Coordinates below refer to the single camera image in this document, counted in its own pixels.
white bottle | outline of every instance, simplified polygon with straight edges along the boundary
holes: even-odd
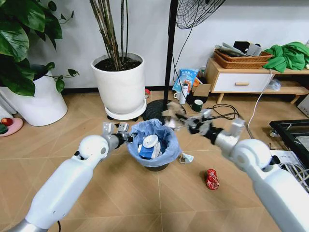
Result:
[[[182,83],[181,87],[182,87],[182,91],[180,91],[179,104],[184,105],[185,100],[187,98],[189,85],[187,83]]]

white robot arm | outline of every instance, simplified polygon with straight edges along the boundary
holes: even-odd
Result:
[[[298,181],[277,164],[271,165],[268,146],[256,139],[239,142],[244,120],[235,119],[230,131],[212,126],[211,110],[187,118],[174,102],[163,112],[173,127],[177,122],[186,125],[191,134],[199,133],[220,147],[222,155],[246,172],[253,181],[253,188],[264,207],[283,232],[309,232],[307,209],[309,195]]]
[[[221,148],[224,157],[248,174],[256,195],[282,231],[309,231],[306,213],[309,195],[290,173],[276,164],[270,165],[270,150],[264,143],[255,139],[239,142],[243,120],[234,120],[227,132],[212,126],[210,110],[197,117],[187,118],[177,107],[170,105],[169,116],[185,124],[190,133],[199,133],[210,139]],[[89,183],[96,165],[107,158],[112,150],[133,140],[127,130],[128,124],[120,123],[118,133],[111,134],[113,124],[104,123],[102,136],[84,138],[79,152],[64,161],[37,192],[25,219],[9,231],[48,231],[70,211]]]
[[[34,196],[31,207],[19,224],[9,232],[46,232],[71,210],[92,178],[94,168],[111,151],[124,142],[132,142],[129,125],[121,122],[112,134],[114,124],[103,123],[103,135],[85,137],[78,151],[64,161]]]

crushed can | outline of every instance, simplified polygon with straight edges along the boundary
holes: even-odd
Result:
[[[214,169],[210,168],[206,173],[206,185],[211,190],[218,189],[220,183],[217,177],[217,173]]]

red apple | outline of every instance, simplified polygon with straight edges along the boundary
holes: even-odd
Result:
[[[13,124],[13,120],[9,117],[4,117],[1,119],[1,123],[8,127]]]

green towel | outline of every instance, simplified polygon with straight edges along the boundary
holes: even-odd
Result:
[[[274,55],[263,66],[266,69],[275,69],[283,73],[285,68],[303,70],[309,63],[309,48],[300,42],[292,42],[284,46],[276,44],[265,51]]]

